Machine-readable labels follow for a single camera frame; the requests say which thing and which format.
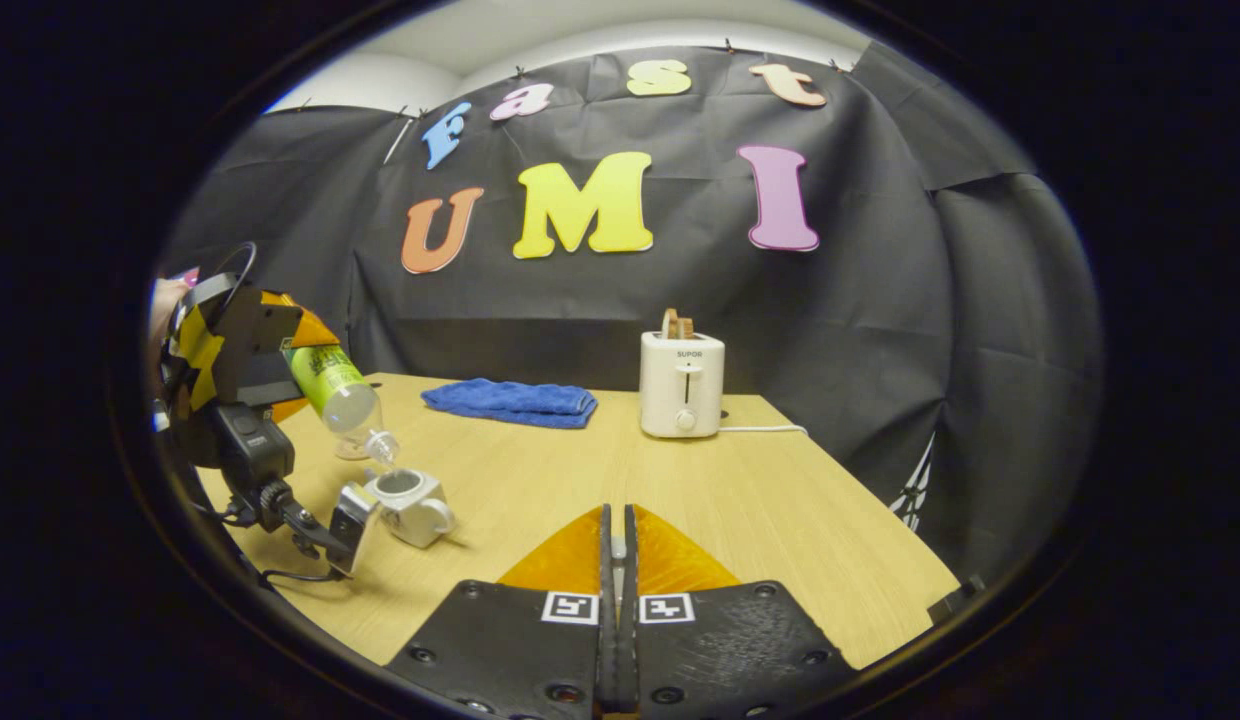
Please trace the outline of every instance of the folded towel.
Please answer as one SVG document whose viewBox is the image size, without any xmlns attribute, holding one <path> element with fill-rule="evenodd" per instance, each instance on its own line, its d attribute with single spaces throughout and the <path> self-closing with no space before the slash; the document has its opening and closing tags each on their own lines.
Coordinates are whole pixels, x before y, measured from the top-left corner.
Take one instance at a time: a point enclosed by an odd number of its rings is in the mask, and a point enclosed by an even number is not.
<svg viewBox="0 0 1240 720">
<path fill-rule="evenodd" d="M 434 410 L 539 428 L 584 428 L 598 400 L 574 385 L 492 383 L 477 378 L 420 393 Z"/>
</svg>

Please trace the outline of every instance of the white mug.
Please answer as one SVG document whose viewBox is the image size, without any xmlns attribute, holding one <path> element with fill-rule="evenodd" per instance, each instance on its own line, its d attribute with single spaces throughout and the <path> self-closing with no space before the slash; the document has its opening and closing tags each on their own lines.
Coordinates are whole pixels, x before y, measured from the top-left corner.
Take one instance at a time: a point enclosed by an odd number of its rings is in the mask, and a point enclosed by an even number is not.
<svg viewBox="0 0 1240 720">
<path fill-rule="evenodd" d="M 443 533 L 455 529 L 456 518 L 433 475 L 393 468 L 372 478 L 365 488 L 381 502 L 381 518 L 402 542 L 429 547 Z"/>
</svg>

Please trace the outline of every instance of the bottle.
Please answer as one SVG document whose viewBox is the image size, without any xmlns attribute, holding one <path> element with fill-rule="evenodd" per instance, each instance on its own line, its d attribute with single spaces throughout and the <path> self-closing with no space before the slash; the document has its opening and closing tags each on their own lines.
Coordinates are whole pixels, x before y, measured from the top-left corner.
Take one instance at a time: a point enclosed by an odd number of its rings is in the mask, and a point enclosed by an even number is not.
<svg viewBox="0 0 1240 720">
<path fill-rule="evenodd" d="M 283 351 L 309 404 L 322 425 L 340 437 L 336 454 L 347 460 L 370 457 L 392 468 L 397 439 L 384 429 L 379 395 L 337 345 Z"/>
</svg>

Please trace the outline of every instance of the white toaster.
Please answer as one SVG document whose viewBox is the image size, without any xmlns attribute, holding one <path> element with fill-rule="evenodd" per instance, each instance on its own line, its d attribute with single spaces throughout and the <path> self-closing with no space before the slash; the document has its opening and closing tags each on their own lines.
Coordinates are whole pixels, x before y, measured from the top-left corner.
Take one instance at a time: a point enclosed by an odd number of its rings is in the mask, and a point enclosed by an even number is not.
<svg viewBox="0 0 1240 720">
<path fill-rule="evenodd" d="M 722 419 L 725 346 L 706 335 L 689 340 L 642 333 L 639 404 L 644 432 L 656 437 L 707 437 Z"/>
</svg>

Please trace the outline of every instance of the mug handle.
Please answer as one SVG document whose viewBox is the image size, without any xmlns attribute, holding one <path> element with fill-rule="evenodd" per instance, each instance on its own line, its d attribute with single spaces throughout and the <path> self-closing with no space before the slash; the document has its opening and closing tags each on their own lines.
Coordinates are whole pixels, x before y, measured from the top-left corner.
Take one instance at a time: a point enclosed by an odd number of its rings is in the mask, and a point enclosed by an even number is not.
<svg viewBox="0 0 1240 720">
<path fill-rule="evenodd" d="M 450 507 L 446 507 L 446 502 L 441 502 L 440 499 L 428 497 L 420 501 L 420 506 L 428 507 L 428 509 L 433 511 L 434 514 L 438 516 L 438 518 L 441 518 L 441 524 L 433 527 L 434 533 L 450 533 L 451 530 L 455 529 L 456 517 L 454 512 L 451 512 Z"/>
</svg>

